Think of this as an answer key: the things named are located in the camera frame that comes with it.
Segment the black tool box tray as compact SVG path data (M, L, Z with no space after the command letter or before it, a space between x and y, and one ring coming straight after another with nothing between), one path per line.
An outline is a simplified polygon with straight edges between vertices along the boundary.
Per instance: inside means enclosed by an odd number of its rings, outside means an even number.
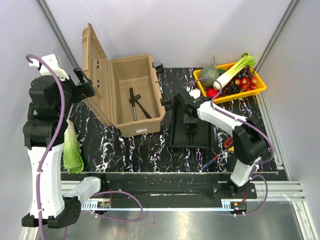
M172 100L171 105L170 147L212 149L212 124L185 114L182 100L178 94Z

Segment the tan plastic tool box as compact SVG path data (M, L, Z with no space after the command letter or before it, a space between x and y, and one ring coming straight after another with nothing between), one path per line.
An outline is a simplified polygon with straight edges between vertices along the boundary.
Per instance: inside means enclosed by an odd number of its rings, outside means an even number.
M95 96L85 99L84 103L102 124L119 129L125 138L160 132L166 111L157 74L164 68L154 66L151 55L109 60L93 26L88 23L82 31L82 70L95 91ZM129 88L133 88L134 96L141 95L138 101L150 119L135 102L137 121L134 120Z

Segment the claw hammer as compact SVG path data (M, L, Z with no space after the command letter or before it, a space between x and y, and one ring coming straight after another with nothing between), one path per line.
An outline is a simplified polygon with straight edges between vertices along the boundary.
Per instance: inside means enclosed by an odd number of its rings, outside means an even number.
M129 88L129 93L130 93L130 100L131 100L131 105L132 105L132 110L133 110L133 118L135 121L137 121L137 113L136 113L136 107L135 107L135 95L134 95L134 90L132 87Z

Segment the blue red screwdriver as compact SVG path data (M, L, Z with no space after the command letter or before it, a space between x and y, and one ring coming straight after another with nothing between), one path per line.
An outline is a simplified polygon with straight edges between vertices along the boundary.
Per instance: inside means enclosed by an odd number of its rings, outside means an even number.
M224 153L226 153L228 150L225 149L224 151L222 151L221 153L219 153L218 155L216 155L215 157L213 157L211 160L209 160L207 163L205 163L203 166L202 166L202 170L205 170L207 169L211 164L213 164L215 161L218 160L218 158L220 156L222 156Z

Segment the black rubber mallet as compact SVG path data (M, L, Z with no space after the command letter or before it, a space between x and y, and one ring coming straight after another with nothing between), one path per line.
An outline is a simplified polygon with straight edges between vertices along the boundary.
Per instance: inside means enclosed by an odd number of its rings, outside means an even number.
M140 94L137 94L134 96L134 101L138 104L138 106L140 107L140 109L142 110L142 112L144 113L145 117L147 119L151 119L151 115L145 110L145 108L141 105L141 103L139 102L139 99L141 98Z

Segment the yellow utility knife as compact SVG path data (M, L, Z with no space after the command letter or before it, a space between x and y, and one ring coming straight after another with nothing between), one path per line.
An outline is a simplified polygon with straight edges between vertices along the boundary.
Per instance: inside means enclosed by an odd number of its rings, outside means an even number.
M235 152L235 148L234 148L234 147L230 147L230 148L228 149L228 152L231 153L231 154L233 154L233 153Z

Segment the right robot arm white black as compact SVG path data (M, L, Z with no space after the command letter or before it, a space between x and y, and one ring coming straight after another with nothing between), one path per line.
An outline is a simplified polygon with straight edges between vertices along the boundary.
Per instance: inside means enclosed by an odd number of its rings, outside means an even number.
M204 96L194 98L187 91L177 94L174 99L188 117L208 122L232 137L236 162L222 192L239 198L245 193L257 165L263 162L263 155L274 149L259 128L261 120L234 114L214 104L212 99Z

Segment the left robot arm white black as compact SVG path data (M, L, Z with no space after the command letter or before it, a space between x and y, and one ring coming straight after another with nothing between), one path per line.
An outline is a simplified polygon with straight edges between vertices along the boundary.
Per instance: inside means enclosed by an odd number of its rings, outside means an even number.
M31 163L32 204L21 220L24 227L46 225L62 229L75 224L81 207L92 195L102 198L109 186L100 178L85 177L72 190L63 194L61 189L61 159L66 149L67 115L73 104L92 97L92 82L81 68L74 68L80 80L76 85L60 66L54 54L38 57L27 54L31 67L40 76L30 83L27 122L23 126L24 145Z

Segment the red apple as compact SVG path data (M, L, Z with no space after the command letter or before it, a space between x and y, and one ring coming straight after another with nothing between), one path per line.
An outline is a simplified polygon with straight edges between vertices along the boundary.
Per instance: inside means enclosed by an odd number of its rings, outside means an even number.
M219 98L219 91L214 88L208 88L206 91L206 96L208 98Z

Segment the green melon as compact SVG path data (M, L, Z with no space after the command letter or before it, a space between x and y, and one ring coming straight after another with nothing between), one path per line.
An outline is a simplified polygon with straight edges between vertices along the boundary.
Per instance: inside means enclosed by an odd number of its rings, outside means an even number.
M201 69L198 78L203 87L212 88L219 76L219 71L214 66L207 66Z

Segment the dark grape bunch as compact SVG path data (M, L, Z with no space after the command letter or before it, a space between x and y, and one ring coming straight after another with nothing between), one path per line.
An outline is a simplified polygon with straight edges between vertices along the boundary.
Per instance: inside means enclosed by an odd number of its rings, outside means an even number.
M252 77L251 68L246 66L222 88L219 96L227 97L249 91Z

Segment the avocado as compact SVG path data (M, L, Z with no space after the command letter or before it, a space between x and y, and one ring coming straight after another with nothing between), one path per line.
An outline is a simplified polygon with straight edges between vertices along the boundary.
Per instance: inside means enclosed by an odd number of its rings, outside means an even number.
M226 71L224 69L218 69L218 73L221 76L222 74L224 74Z

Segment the black marble pattern mat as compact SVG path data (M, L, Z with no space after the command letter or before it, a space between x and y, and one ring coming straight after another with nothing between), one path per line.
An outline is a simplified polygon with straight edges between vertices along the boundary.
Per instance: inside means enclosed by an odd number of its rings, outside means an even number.
M166 68L158 74L163 101L193 82L197 68ZM262 119L258 96L249 96L221 103L235 114ZM124 138L113 126L102 124L83 103L74 104L69 118L79 141L84 172L202 172L202 166L223 151L229 135L213 127L213 148L171 148L171 120L173 111L167 111L160 132ZM206 172L231 172L235 166L234 154L225 152Z

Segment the red yellow cherry cluster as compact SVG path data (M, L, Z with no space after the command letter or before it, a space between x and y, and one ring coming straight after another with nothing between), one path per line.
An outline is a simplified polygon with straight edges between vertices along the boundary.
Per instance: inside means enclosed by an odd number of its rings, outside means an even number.
M243 78L235 78L233 83L234 85L241 91L241 92L247 92L252 90L257 90L257 78L252 77L243 77Z

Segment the napa cabbage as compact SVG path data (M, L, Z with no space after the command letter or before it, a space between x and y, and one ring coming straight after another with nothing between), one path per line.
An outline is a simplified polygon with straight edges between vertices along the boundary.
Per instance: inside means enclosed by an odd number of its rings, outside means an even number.
M76 130L71 120L67 119L67 128L64 132L63 167L69 174L79 174L84 170L80 145Z

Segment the yellow plastic tray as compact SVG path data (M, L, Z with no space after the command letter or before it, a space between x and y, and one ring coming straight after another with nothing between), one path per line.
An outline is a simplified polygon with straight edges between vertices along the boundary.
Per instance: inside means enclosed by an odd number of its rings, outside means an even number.
M196 86L200 94L207 98L218 93L213 87L207 87L204 82L199 81L201 70L193 72ZM214 99L215 104L242 99L249 96L260 94L267 89L266 84L252 67L245 67L238 74L236 74L223 88L220 95Z

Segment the leek with green leaves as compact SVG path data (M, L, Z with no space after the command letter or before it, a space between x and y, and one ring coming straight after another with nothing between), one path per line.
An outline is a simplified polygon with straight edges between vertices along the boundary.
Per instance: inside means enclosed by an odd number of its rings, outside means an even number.
M231 68L220 75L213 83L213 88L215 90L221 90L226 84L228 84L233 77L235 77L241 70L245 67L253 67L256 62L255 59L258 57L251 56L248 53L244 53L241 59L238 60Z

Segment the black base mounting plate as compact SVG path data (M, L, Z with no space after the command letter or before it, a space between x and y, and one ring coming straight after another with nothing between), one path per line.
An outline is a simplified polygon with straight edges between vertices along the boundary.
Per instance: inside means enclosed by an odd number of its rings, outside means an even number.
M113 208L135 208L136 197L145 209L204 209L222 206L222 200L257 199L253 183L237 194L228 193L228 173L106 173L101 174L102 191L113 191Z

